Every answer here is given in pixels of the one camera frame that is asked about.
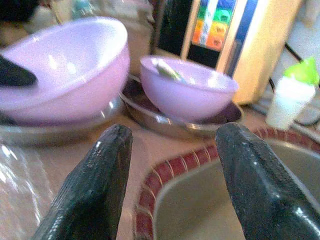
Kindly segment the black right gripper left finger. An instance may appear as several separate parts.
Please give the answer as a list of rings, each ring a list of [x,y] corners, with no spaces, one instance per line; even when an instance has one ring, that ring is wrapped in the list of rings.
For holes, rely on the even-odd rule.
[[[67,175],[34,240],[114,240],[131,164],[133,134],[107,128]]]

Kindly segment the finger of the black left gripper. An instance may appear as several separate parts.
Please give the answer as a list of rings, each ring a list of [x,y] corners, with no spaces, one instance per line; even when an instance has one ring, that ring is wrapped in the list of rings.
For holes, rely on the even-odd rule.
[[[0,85],[4,87],[29,87],[37,82],[37,77],[28,69],[0,56]]]

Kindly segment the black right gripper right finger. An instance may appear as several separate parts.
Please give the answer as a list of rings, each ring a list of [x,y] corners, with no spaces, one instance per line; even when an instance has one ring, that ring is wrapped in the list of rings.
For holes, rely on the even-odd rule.
[[[247,240],[319,239],[319,202],[267,142],[235,122],[219,127],[215,141]]]

